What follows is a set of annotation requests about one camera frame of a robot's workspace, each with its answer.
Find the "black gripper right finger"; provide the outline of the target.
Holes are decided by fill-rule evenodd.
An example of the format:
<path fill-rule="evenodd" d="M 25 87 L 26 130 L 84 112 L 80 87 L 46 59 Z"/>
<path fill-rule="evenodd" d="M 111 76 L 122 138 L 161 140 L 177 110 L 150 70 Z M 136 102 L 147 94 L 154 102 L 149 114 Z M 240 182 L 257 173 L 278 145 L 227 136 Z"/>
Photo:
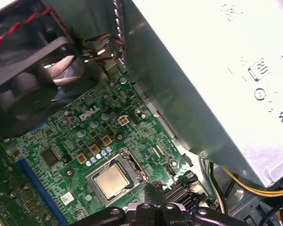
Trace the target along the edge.
<path fill-rule="evenodd" d="M 247 223 L 208 207 L 196 207 L 191 214 L 178 204 L 167 202 L 162 183 L 155 183 L 155 198 L 167 226 L 246 226 Z"/>

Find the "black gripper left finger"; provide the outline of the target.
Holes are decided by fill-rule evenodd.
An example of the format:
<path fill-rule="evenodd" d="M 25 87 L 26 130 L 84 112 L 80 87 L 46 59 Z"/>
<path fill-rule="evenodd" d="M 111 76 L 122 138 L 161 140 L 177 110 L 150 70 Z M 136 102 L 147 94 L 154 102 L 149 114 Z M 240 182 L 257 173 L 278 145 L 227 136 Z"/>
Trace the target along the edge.
<path fill-rule="evenodd" d="M 119 207 L 107 207 L 83 219 L 85 226 L 154 226 L 157 207 L 155 192 L 157 183 L 148 183 L 144 188 L 144 203 L 125 212 Z"/>

